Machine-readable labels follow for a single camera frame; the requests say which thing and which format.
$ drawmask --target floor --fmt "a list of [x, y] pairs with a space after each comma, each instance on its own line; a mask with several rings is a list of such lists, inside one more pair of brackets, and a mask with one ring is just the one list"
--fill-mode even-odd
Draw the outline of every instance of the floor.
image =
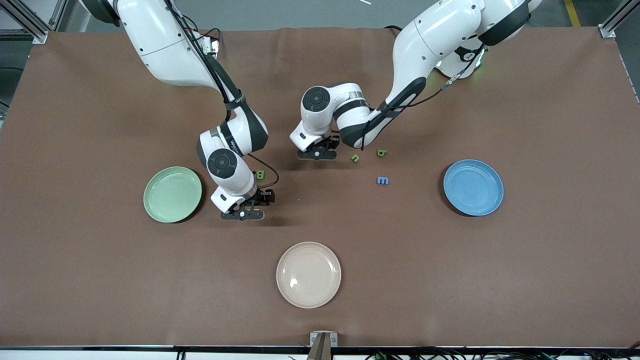
[[[223, 31], [269, 30], [302, 27], [382, 28], [404, 26], [434, 0], [211, 0], [177, 1], [180, 10], [191, 16], [201, 29]], [[609, 16], [620, 0], [544, 0], [529, 20], [529, 26], [596, 26]], [[577, 17], [569, 15], [572, 6]], [[66, 25], [67, 31], [123, 31], [91, 18], [76, 5]], [[631, 82], [640, 88], [640, 11], [616, 30], [618, 47]], [[11, 105], [21, 71], [3, 69], [25, 66], [31, 49], [25, 40], [0, 40], [0, 101]]]

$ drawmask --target yellow floor stripe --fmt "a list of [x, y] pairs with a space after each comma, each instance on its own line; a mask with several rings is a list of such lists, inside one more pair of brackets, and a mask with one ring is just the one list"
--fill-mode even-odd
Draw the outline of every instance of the yellow floor stripe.
[[578, 14], [575, 12], [575, 7], [573, 6], [572, 0], [564, 0], [564, 5], [566, 6], [566, 12], [569, 13], [569, 19], [571, 20], [571, 25], [574, 28], [580, 27], [580, 19], [578, 19]]

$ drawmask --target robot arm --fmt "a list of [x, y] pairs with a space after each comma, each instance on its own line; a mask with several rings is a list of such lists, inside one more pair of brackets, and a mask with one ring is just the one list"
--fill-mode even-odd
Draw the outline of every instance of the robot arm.
[[317, 153], [317, 145], [330, 135], [332, 119], [337, 123], [342, 142], [354, 148], [369, 145], [420, 95], [428, 74], [438, 62], [473, 34], [486, 45], [507, 39], [526, 22], [528, 2], [442, 0], [429, 7], [398, 34], [393, 49], [393, 86], [376, 109], [368, 107], [362, 90], [354, 83], [315, 86], [305, 92], [302, 121], [290, 135], [300, 149], [298, 157], [310, 158], [305, 153]]
[[122, 26], [140, 59], [158, 80], [176, 86], [207, 86], [219, 91], [230, 120], [200, 135], [197, 153], [218, 188], [211, 200], [223, 213], [257, 192], [242, 156], [262, 149], [269, 137], [262, 119], [218, 63], [205, 53], [211, 38], [186, 25], [173, 0], [82, 0], [96, 18]]

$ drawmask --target brown table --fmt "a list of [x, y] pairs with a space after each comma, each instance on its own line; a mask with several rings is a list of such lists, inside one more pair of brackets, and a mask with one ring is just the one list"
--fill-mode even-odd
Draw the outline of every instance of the brown table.
[[[223, 221], [207, 200], [160, 224], [142, 206], [157, 171], [184, 165], [214, 189], [195, 143], [222, 121], [220, 95], [155, 80], [124, 34], [51, 33], [0, 133], [0, 343], [295, 345], [317, 329], [351, 346], [637, 340], [640, 107], [615, 42], [524, 29], [364, 152], [298, 161], [288, 134], [303, 92], [355, 81], [378, 104], [393, 41], [383, 29], [225, 34], [220, 60], [269, 128], [256, 155], [280, 171], [277, 203], [262, 222]], [[425, 94], [444, 81], [432, 73]], [[444, 170], [464, 158], [504, 181], [490, 216], [443, 198]], [[300, 241], [342, 265], [319, 309], [275, 284]]]

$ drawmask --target beige plate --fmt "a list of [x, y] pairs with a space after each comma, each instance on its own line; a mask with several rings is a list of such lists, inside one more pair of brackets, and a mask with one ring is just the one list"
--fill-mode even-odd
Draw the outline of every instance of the beige plate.
[[276, 270], [282, 296], [303, 309], [329, 302], [338, 292], [341, 279], [342, 270], [335, 254], [328, 247], [311, 241], [295, 244], [285, 251]]

